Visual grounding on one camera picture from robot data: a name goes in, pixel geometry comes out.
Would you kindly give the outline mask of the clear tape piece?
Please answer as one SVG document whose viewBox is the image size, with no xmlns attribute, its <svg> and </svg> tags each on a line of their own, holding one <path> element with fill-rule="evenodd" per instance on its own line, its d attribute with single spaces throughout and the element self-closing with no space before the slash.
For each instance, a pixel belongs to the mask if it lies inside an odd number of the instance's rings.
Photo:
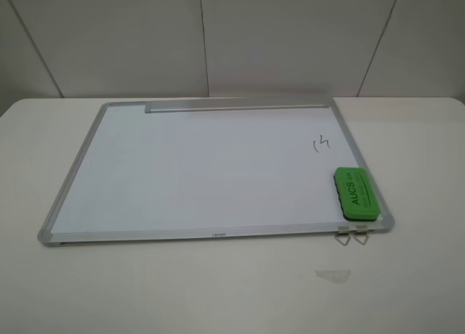
<svg viewBox="0 0 465 334">
<path fill-rule="evenodd" d="M 328 282 L 335 283 L 335 284 L 343 284 L 347 283 L 350 276 L 351 271 L 348 269 L 345 270 L 317 270 L 316 275 Z"/>
</svg>

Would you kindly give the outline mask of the left metal binder clip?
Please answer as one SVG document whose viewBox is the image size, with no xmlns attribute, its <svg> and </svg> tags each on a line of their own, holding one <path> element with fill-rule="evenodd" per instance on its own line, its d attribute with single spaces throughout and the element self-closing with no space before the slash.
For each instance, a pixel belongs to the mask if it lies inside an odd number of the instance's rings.
<svg viewBox="0 0 465 334">
<path fill-rule="evenodd" d="M 351 240 L 351 230 L 349 227 L 338 227 L 335 239 L 343 246 L 347 246 Z"/>
</svg>

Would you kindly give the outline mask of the aluminium framed whiteboard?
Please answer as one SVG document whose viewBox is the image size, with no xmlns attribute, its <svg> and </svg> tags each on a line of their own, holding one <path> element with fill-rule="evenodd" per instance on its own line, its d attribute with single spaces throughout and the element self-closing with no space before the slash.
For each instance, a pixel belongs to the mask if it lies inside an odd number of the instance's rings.
<svg viewBox="0 0 465 334">
<path fill-rule="evenodd" d="M 333 180 L 367 169 L 334 100 L 321 95 L 107 102 L 45 219 L 64 244 L 333 235 L 347 221 Z"/>
</svg>

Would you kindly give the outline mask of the green whiteboard eraser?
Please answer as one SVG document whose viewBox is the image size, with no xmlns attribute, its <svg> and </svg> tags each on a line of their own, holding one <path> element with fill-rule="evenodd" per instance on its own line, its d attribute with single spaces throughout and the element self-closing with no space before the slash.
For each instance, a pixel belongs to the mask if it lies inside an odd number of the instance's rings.
<svg viewBox="0 0 465 334">
<path fill-rule="evenodd" d="M 380 205 L 364 168 L 338 167 L 333 175 L 341 211 L 347 221 L 376 221 Z"/>
</svg>

